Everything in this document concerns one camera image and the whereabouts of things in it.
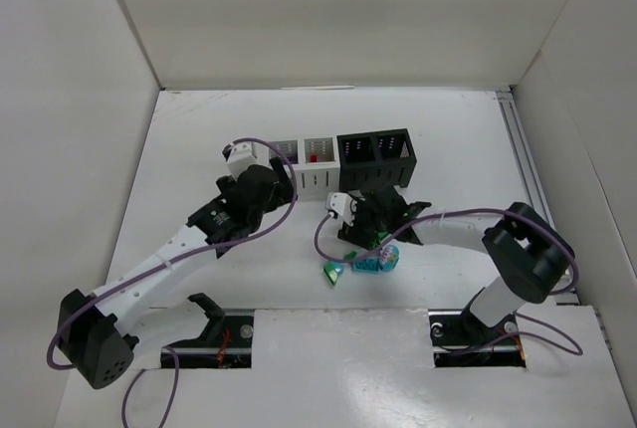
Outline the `green and blue lego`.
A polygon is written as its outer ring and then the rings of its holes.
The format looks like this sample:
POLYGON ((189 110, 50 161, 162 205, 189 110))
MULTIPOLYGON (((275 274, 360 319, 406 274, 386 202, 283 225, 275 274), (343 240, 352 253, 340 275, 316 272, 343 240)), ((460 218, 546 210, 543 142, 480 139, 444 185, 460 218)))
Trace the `green and blue lego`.
POLYGON ((344 272, 342 263, 326 262, 323 265, 323 273, 332 286, 335 286, 344 272))

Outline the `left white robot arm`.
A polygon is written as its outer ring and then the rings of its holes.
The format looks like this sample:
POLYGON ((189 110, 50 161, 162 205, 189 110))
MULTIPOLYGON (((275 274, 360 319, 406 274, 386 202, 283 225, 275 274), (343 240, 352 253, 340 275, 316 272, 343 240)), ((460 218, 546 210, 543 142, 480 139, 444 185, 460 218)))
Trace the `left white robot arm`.
POLYGON ((231 249, 262 238, 263 217, 293 210, 298 184, 289 160, 279 154, 266 165, 249 158, 218 179, 219 195, 191 214, 158 251, 119 280, 89 294, 73 290, 60 302, 58 323, 46 352, 50 368, 74 369, 93 389, 120 378, 147 350, 170 349, 184 340, 212 342, 225 328, 225 311, 203 293, 155 312, 152 306, 186 278, 231 249))

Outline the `green square lego brick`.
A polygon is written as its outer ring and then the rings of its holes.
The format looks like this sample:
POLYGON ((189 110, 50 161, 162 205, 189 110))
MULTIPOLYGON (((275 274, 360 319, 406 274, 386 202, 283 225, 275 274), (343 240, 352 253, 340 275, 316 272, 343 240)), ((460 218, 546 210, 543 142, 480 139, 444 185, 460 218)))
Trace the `green square lego brick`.
POLYGON ((373 236, 367 245, 367 249, 368 250, 373 250, 376 247, 378 247, 379 245, 382 244, 382 242, 389 236, 389 233, 387 232, 378 232, 375 236, 373 236))

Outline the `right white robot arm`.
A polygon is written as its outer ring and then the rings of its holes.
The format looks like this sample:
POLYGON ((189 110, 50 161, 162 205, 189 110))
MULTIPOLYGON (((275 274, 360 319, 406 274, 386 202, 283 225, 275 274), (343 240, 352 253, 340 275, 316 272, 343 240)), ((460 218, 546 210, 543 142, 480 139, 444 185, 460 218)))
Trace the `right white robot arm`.
POLYGON ((358 194, 333 192, 328 213, 342 221, 338 238, 369 248, 388 239, 445 245, 483 253, 498 276, 460 315, 465 330, 492 329, 525 304, 539 305, 553 292, 575 257, 571 247, 529 205, 444 212, 429 202, 408 203, 391 185, 370 185, 358 194))

